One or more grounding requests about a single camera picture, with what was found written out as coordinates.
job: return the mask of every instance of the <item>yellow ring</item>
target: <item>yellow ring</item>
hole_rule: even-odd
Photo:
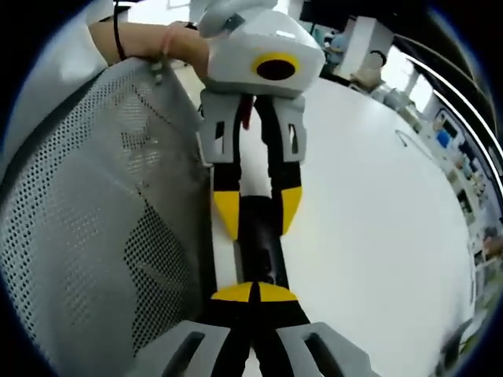
[[[264,53],[263,55],[260,55],[255,59],[255,61],[251,65],[251,71],[253,73],[257,73],[259,65],[269,60],[283,60],[289,62],[294,67],[295,72],[299,70],[299,60],[289,53]]]

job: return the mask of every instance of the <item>cable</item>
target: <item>cable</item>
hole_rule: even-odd
[[[119,25],[118,25],[118,16],[119,16],[119,2],[115,2],[113,7],[113,34],[116,39],[117,52],[119,53],[120,60],[126,60],[126,54],[124,53],[123,45],[120,43],[119,37]]]

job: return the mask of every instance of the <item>window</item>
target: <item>window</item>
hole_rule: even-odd
[[[409,83],[413,70],[413,64],[406,59],[399,49],[392,46],[387,55],[387,63],[381,71],[381,78],[392,89],[404,90]]]
[[[423,112],[433,95],[433,88],[423,75],[417,78],[416,85],[410,92],[410,99],[416,104],[416,109]]]

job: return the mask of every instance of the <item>gray mesh fabric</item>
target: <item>gray mesh fabric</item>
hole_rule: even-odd
[[[12,161],[2,279],[58,375],[122,375],[196,313],[209,232],[196,122],[172,71],[156,86],[147,64],[127,60]]]

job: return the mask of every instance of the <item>white table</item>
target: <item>white table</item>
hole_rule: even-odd
[[[311,321],[363,348],[381,376],[425,377],[442,342],[473,315],[472,257],[457,198],[391,109],[322,79],[306,99],[304,195],[282,240],[291,289]],[[242,192],[267,194],[256,114],[241,134],[241,153]],[[237,282],[236,262],[213,215],[217,281],[225,287]],[[260,375],[255,358],[245,375]]]

